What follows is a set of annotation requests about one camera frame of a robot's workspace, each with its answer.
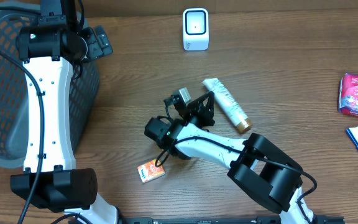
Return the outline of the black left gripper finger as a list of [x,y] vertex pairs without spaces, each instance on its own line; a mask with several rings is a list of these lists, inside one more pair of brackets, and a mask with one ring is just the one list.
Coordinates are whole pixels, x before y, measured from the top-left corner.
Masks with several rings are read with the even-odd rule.
[[107,37],[107,34],[103,26],[96,26],[94,28],[98,44],[103,52],[104,56],[110,55],[113,53],[112,45]]
[[80,36],[85,40],[88,49],[83,61],[93,61],[104,55],[93,28],[87,27],[81,30]]

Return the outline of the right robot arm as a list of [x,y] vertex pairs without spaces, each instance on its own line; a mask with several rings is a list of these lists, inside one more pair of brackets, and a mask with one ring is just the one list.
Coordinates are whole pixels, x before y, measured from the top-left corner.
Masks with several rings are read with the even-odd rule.
[[162,152],[155,165],[168,156],[187,160],[204,159],[228,170],[227,176],[253,201],[276,213],[282,223],[317,223],[317,216],[307,207],[302,177],[309,177],[296,161],[262,135],[247,139],[225,138],[206,130],[214,125],[214,93],[209,91],[191,100],[183,90],[164,100],[174,106],[180,117],[151,118],[144,134],[155,141]]

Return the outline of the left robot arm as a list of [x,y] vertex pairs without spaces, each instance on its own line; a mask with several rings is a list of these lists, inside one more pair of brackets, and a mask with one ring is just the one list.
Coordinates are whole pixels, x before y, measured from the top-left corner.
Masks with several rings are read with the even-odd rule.
[[74,66],[110,54],[108,42],[84,28],[76,1],[41,1],[36,25],[21,29],[17,49],[26,75],[29,132],[24,171],[11,177],[11,190],[26,205],[62,218],[121,223],[118,209],[98,193],[95,171],[76,168],[70,137]]

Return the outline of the small orange box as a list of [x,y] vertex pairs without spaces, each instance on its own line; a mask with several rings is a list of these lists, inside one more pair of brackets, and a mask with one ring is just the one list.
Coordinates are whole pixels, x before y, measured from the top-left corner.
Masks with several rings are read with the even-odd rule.
[[157,167],[155,165],[156,159],[146,162],[137,167],[140,179],[142,183],[149,182],[165,175],[165,170],[162,166]]

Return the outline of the white bamboo print tube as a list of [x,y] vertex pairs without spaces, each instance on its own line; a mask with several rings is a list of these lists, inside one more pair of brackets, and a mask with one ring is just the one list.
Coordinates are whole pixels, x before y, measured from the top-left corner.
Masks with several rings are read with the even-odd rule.
[[249,117],[218,78],[207,78],[203,80],[203,85],[214,93],[216,102],[240,134],[252,128]]

